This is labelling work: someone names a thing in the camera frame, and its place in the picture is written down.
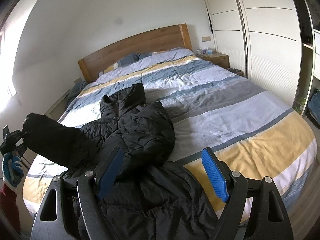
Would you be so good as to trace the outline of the blue white gloved left hand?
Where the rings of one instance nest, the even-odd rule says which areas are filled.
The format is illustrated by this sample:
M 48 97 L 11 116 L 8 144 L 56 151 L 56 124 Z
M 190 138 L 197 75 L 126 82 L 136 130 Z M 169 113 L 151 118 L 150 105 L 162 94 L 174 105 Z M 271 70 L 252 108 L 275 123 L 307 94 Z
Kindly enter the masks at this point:
M 22 162 L 16 150 L 8 152 L 2 160 L 3 182 L 15 191 L 24 177 Z

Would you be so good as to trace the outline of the red sleeve left forearm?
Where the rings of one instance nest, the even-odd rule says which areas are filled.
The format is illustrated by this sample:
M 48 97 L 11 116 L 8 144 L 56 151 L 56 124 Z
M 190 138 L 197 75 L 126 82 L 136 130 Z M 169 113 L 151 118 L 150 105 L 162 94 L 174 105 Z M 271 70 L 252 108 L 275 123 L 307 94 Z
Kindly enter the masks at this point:
M 16 198 L 17 194 L 15 190 L 12 190 L 4 183 L 3 188 L 1 189 L 1 209 L 4 211 L 11 226 L 21 236 L 21 224 Z

